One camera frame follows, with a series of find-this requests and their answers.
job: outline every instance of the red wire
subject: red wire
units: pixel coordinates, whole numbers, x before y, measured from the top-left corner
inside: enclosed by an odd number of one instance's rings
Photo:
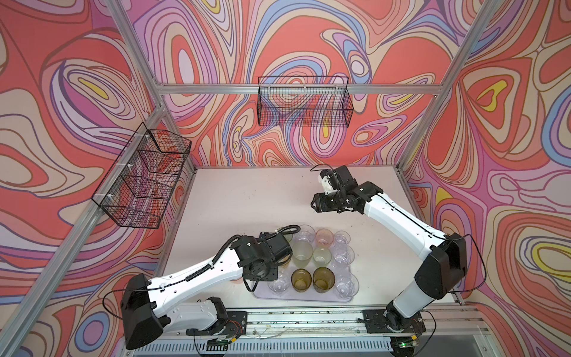
[[[234,325],[236,325],[236,327],[240,329],[240,334],[242,334],[242,332],[243,332],[244,330],[242,330],[242,325],[241,325],[241,324],[239,324],[238,322],[236,322],[236,321],[234,321],[234,320],[228,320],[228,321],[230,321],[230,322],[232,322]]]

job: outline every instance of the colorful swirl pattern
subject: colorful swirl pattern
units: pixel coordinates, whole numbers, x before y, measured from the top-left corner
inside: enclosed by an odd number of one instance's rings
[[[570,54],[568,2],[503,2],[405,171],[427,222],[477,240],[464,298],[508,356],[571,356]]]
[[[63,3],[0,3],[0,326],[152,111],[106,2]],[[471,0],[121,3],[167,83],[296,74],[440,83],[480,8]],[[506,0],[407,170],[426,220],[480,244],[489,281],[466,297],[511,356],[569,356],[571,346],[570,22],[568,2]],[[256,96],[165,99],[198,165],[273,166],[394,164],[430,97],[355,94],[346,129],[260,128]],[[102,296],[134,274],[152,275],[188,180],[184,172],[158,230],[99,222],[23,356],[118,353],[122,326]],[[469,260],[464,287],[482,278],[473,250]],[[110,296],[116,311],[120,294]]]
[[[351,83],[423,84],[440,83],[478,8],[453,0],[166,0],[133,3],[128,14],[164,83],[344,74]],[[174,94],[166,102],[196,143],[198,166],[394,165],[430,97],[357,94],[348,129],[261,129],[256,99]],[[383,128],[355,131],[385,119]]]

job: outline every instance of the plastic tray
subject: plastic tray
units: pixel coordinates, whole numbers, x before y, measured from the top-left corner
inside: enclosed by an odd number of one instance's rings
[[[339,267],[335,265],[335,261],[331,260],[331,263],[327,266],[327,268],[331,269],[335,277],[347,274],[351,272],[351,266],[348,267]],[[299,269],[293,261],[289,262],[289,264],[284,268],[284,273],[288,278],[291,278],[291,275],[295,270]],[[313,272],[317,269],[315,263],[313,262],[313,258],[304,268],[305,270],[309,271],[313,276]],[[317,292],[313,287],[313,282],[309,289],[305,290],[304,292],[297,292],[291,286],[291,281],[289,282],[289,288],[283,294],[277,295],[269,288],[270,282],[260,282],[258,287],[254,291],[254,296],[258,299],[272,299],[272,300],[302,300],[302,301],[320,301],[320,302],[337,302],[337,303],[348,303],[353,300],[353,297],[343,299],[339,297],[335,291],[335,286],[333,286],[329,291],[320,293]]]

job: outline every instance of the wire mesh basket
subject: wire mesh basket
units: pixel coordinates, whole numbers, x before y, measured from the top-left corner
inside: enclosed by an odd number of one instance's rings
[[[348,81],[339,75],[258,77],[258,125],[348,127]]]
[[[157,229],[191,145],[168,130],[147,129],[103,200],[94,201],[118,226]]]

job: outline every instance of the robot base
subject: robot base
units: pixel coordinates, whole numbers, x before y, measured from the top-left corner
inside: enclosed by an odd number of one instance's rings
[[[227,335],[227,336],[234,336],[234,335],[244,335],[246,334],[246,325],[248,324],[248,312],[246,311],[227,311],[228,319],[226,320],[226,324],[224,325],[224,329],[220,329],[220,333],[217,335]],[[242,327],[241,331],[237,331],[238,327],[234,322],[236,321]],[[188,328],[186,330],[187,336],[211,336],[212,332],[209,330],[196,330],[194,328]]]
[[[368,334],[387,334],[394,332],[387,326],[387,320],[384,317],[385,311],[386,310],[363,310],[364,321],[362,322],[365,323]],[[427,329],[420,316],[420,311],[414,314],[410,320],[410,325],[401,332],[412,332],[418,335],[426,332]]]

